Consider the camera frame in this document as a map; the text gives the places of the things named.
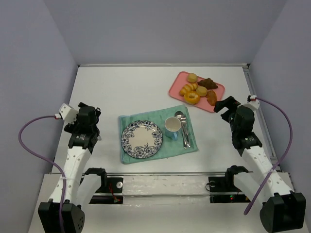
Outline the yellow ring donut bread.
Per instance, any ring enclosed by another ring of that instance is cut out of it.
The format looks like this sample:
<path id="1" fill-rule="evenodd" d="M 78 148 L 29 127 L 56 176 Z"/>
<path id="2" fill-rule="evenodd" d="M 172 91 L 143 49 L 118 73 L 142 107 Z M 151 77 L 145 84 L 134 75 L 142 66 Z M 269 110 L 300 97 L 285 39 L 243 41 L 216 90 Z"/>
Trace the yellow ring donut bread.
<path id="1" fill-rule="evenodd" d="M 200 98 L 196 91 L 188 91 L 184 94 L 184 101 L 189 104 L 197 104 Z"/>

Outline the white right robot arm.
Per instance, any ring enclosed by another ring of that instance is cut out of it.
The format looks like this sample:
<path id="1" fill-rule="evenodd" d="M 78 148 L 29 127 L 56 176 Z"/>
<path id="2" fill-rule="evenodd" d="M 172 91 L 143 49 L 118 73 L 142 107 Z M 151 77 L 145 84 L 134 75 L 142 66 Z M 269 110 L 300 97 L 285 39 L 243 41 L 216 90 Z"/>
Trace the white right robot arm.
<path id="1" fill-rule="evenodd" d="M 260 101 L 253 95 L 248 97 L 247 103 L 241 104 L 230 96 L 215 103 L 214 112 L 227 109 L 221 117 L 230 125 L 234 148 L 250 167 L 250 170 L 242 166 L 228 168 L 225 185 L 237 188 L 249 199 L 244 215 L 254 207 L 259 209 L 259 218 L 266 232 L 301 229 L 306 199 L 302 193 L 294 192 L 280 177 L 276 171 L 279 164 L 271 163 L 261 141 L 253 132 L 255 111 Z"/>

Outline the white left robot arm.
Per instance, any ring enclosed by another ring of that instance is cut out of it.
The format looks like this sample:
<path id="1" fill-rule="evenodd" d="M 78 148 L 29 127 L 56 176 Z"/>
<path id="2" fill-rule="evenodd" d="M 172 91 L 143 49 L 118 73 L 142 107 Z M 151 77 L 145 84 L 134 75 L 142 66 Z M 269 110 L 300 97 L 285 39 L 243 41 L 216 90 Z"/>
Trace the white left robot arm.
<path id="1" fill-rule="evenodd" d="M 103 168 L 86 168 L 96 143 L 101 139 L 97 127 L 100 108 L 82 102 L 75 110 L 63 104 L 58 117 L 67 124 L 71 136 L 66 161 L 58 183 L 47 202 L 41 202 L 38 215 L 46 233 L 80 233 L 85 224 L 83 206 L 89 204 L 95 191 L 107 184 Z"/>

